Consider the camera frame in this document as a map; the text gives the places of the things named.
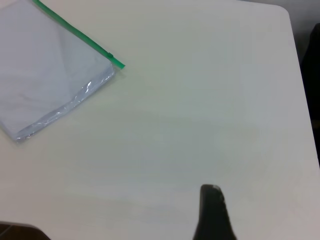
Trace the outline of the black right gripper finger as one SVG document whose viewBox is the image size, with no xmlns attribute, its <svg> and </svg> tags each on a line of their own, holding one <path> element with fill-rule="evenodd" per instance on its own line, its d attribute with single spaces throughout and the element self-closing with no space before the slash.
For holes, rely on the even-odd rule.
<svg viewBox="0 0 320 240">
<path fill-rule="evenodd" d="M 199 217 L 194 240 L 235 240 L 225 197 L 217 185 L 200 188 Z"/>
</svg>

